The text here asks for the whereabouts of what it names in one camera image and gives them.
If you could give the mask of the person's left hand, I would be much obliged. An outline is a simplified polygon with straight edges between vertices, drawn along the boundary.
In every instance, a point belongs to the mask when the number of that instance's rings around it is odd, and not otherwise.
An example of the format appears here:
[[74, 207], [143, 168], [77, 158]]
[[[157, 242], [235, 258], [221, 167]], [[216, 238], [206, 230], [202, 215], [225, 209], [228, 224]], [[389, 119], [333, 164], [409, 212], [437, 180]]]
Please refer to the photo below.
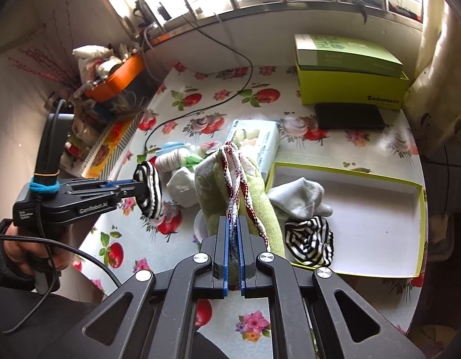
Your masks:
[[[36, 235], [27, 229], [16, 227], [12, 224], [2, 225], [0, 234], [6, 236], [35, 237]], [[21, 241], [1, 241], [0, 242], [0, 276], [6, 276], [17, 280], [30, 279], [33, 276], [31, 259], [48, 258], [48, 249], [44, 244], [21, 242]], [[66, 269], [71, 261], [71, 254], [67, 250], [54, 248], [52, 259], [58, 271]]]

